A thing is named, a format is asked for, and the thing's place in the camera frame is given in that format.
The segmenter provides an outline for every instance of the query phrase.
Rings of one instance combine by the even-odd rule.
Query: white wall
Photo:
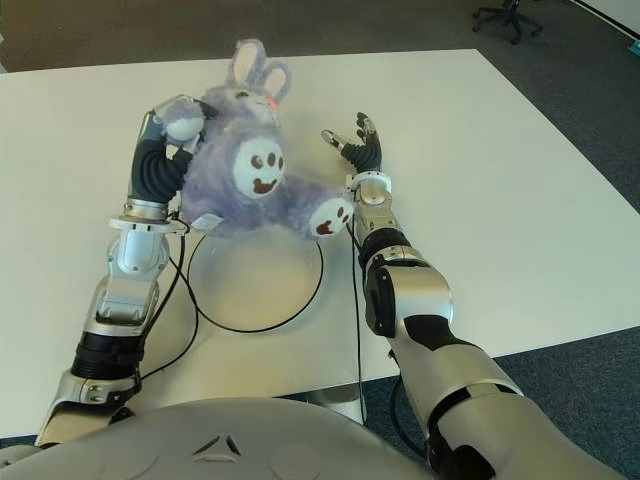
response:
[[[640,0],[583,0],[636,33],[640,33]]]

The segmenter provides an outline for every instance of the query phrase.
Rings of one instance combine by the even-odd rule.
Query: gray carpet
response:
[[[273,55],[477,48],[640,210],[640,58],[628,52],[630,39],[567,0],[522,2],[545,31],[518,46],[500,25],[472,33],[471,12],[500,3],[4,0],[0,62],[19,71],[222,58],[247,36]],[[640,479],[638,345],[636,328],[499,363],[571,439]],[[388,421],[390,388],[391,380],[366,384],[368,424],[406,452]],[[401,410],[417,438],[406,403]]]

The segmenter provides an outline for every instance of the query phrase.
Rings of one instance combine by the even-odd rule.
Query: tag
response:
[[[222,220],[223,219],[221,217],[214,215],[213,213],[205,213],[191,222],[191,226],[196,230],[209,231],[216,228]]]

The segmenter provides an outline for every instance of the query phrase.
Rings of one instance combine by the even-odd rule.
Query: purple plush rabbit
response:
[[[291,75],[283,63],[265,67],[265,60],[259,40],[238,42],[225,84],[202,98],[218,114],[205,122],[185,175],[182,211],[196,228],[215,225],[212,235],[279,224],[308,240],[332,236],[349,220],[353,205],[344,188],[286,173],[275,109]],[[181,100],[162,121],[167,137],[180,143],[199,131],[204,117],[197,103]]]

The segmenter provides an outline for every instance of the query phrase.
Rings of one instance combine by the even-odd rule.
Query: white paw pad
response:
[[[332,198],[320,205],[311,215],[309,228],[316,237],[335,235],[351,219],[353,205],[344,198]]]

